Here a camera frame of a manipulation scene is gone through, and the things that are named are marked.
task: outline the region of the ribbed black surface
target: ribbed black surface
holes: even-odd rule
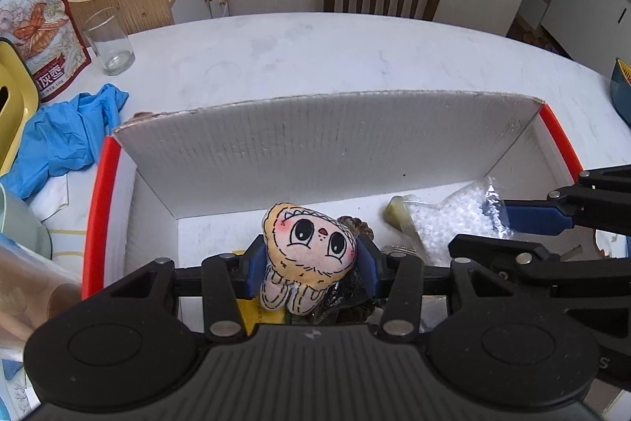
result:
[[[31,421],[491,421],[597,419],[581,404],[510,414],[469,402],[431,375],[416,349],[375,339],[366,326],[261,326],[218,346],[181,389],[117,414],[50,404]]]

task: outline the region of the cardboard box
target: cardboard box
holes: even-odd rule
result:
[[[580,170],[550,108],[516,94],[357,92],[144,114],[105,143],[84,294],[156,257],[198,266],[245,249],[276,202],[358,216],[382,247],[404,242],[381,217],[393,195],[440,202],[490,175],[503,198],[545,198]],[[529,238],[597,258],[588,229]],[[201,331],[201,300],[183,299],[182,317]]]

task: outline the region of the glass base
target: glass base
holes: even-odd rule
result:
[[[119,75],[133,65],[134,61],[136,61],[136,56],[132,51],[122,51],[108,59],[103,65],[103,72],[107,75]]]

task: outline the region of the plush toy eye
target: plush toy eye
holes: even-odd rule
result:
[[[346,238],[339,232],[334,232],[330,235],[329,248],[336,256],[341,257],[340,254],[346,250]]]
[[[291,229],[291,239],[297,239],[300,242],[309,242],[314,234],[314,224],[308,219],[299,219],[296,225]]]

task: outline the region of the brown pine cone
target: brown pine cone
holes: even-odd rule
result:
[[[352,216],[340,216],[338,218],[338,222],[340,222],[345,227],[348,227],[355,237],[359,236],[360,234],[365,234],[370,238],[371,241],[375,238],[375,233],[372,231],[372,229],[365,221],[362,221],[359,218],[354,218]]]

